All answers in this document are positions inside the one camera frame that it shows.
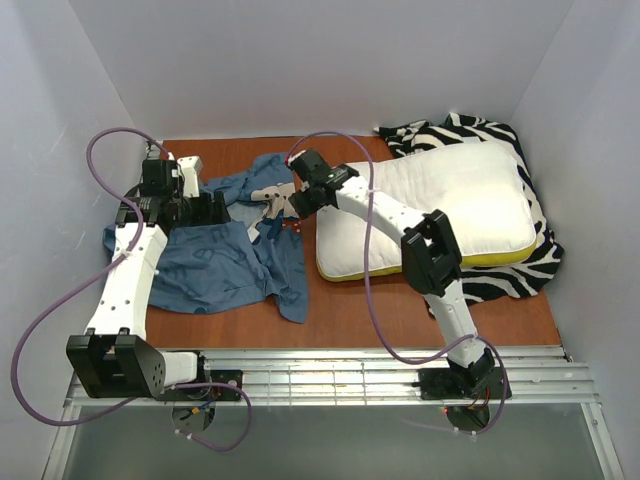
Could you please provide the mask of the blue letter print pillowcase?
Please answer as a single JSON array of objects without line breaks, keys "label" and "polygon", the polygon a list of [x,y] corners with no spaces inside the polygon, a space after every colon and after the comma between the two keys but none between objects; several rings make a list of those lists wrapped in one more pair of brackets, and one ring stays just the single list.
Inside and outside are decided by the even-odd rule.
[{"label": "blue letter print pillowcase", "polygon": [[[263,155],[248,170],[200,181],[200,187],[224,193],[231,221],[171,231],[148,306],[212,314],[273,298],[286,320],[304,323],[309,294],[303,242],[283,155]],[[104,242],[113,252],[115,223]]]}]

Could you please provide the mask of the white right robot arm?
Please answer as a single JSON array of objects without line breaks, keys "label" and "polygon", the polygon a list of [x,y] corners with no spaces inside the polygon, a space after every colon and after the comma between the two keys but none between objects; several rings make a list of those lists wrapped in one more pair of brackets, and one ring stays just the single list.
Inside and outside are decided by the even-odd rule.
[{"label": "white right robot arm", "polygon": [[435,355],[446,359],[444,368],[429,367],[427,359],[405,361],[418,369],[415,385],[422,399],[509,397],[503,361],[479,336],[465,302],[462,257],[446,214],[423,213],[376,192],[372,177],[362,177],[346,164],[332,167],[314,150],[304,150],[286,164],[302,182],[290,198],[301,218],[332,207],[365,220],[368,230],[377,229],[399,246],[404,279],[431,308],[446,342]]}]

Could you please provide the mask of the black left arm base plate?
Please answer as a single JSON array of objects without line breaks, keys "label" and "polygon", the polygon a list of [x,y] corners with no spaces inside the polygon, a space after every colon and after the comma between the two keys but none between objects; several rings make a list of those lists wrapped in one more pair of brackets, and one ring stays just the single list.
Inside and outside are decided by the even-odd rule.
[{"label": "black left arm base plate", "polygon": [[166,389],[158,397],[172,402],[235,402],[242,396],[237,392],[243,386],[242,370],[208,370],[184,389]]}]

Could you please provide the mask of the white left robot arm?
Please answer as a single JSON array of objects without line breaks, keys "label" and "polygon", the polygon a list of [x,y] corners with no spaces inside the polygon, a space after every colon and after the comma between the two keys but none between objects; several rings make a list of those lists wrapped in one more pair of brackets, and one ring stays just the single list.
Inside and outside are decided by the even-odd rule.
[{"label": "white left robot arm", "polygon": [[172,230],[227,223],[221,192],[201,189],[197,156],[146,160],[115,218],[116,267],[82,335],[66,354],[91,398],[156,398],[175,384],[203,380],[196,352],[166,352],[146,340],[146,315],[158,263]]}]

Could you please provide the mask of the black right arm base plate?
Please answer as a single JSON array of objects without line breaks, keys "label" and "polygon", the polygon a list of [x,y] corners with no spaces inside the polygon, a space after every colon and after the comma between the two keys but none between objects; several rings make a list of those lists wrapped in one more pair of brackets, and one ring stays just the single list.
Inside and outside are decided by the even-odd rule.
[{"label": "black right arm base plate", "polygon": [[512,397],[511,387],[505,388],[502,370],[493,367],[481,380],[464,380],[450,368],[423,368],[411,386],[419,389],[422,400],[506,399]]}]

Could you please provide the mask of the white pillow with yellow edge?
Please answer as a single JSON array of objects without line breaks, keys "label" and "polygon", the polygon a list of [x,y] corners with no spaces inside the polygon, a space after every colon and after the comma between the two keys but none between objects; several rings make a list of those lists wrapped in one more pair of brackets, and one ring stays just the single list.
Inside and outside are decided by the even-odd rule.
[{"label": "white pillow with yellow edge", "polygon": [[[423,213],[444,212],[465,267],[518,263],[536,247],[515,156],[496,142],[454,144],[352,167],[372,177],[376,192]],[[365,255],[373,275],[400,272],[399,246],[378,230],[367,237],[364,220],[326,207],[317,213],[316,225],[316,264],[324,279],[362,278]]]}]

